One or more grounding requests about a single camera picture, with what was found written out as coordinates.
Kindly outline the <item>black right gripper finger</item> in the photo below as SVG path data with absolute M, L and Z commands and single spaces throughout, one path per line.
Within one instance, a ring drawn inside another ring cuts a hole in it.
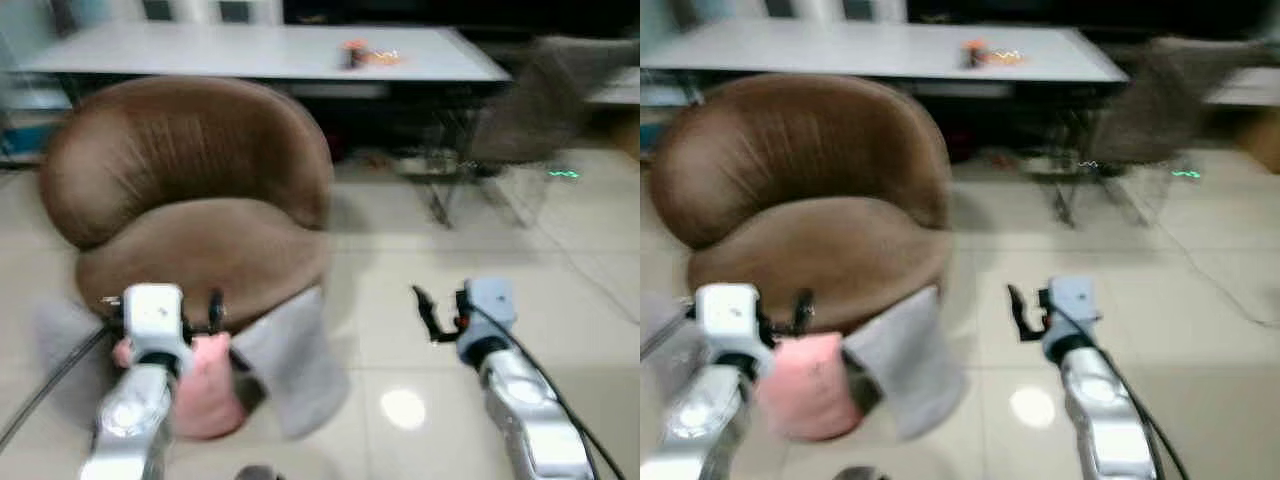
M 416 308 L 419 317 L 421 319 L 424 326 L 428 330 L 428 338 L 433 344 L 440 342 L 448 342 L 445 332 L 439 325 L 435 314 L 435 302 L 431 300 L 430 294 L 424 291 L 420 285 L 411 285 L 411 291 L 415 297 Z
M 1037 342 L 1037 330 L 1027 321 L 1027 305 L 1021 292 L 1012 284 L 1006 284 L 1006 291 L 1010 300 L 1012 321 L 1018 329 L 1018 339 L 1023 343 Z

